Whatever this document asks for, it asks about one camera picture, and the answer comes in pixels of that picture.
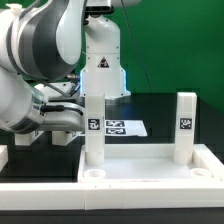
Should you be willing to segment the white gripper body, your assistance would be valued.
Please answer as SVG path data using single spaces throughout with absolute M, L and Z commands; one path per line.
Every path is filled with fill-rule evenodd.
M 37 84 L 35 88 L 47 98 L 44 121 L 40 130 L 83 131 L 85 110 L 76 103 L 79 97 L 78 83 L 52 83 L 51 87 Z

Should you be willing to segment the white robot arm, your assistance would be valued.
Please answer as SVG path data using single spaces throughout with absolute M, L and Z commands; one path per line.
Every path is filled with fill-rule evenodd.
M 105 18 L 119 0 L 35 0 L 29 7 L 10 4 L 0 12 L 0 129 L 18 134 L 78 131 L 84 108 L 50 102 L 25 76 L 49 86 L 68 75 L 86 51 L 81 95 L 107 99 L 128 96 L 120 65 L 120 30 Z

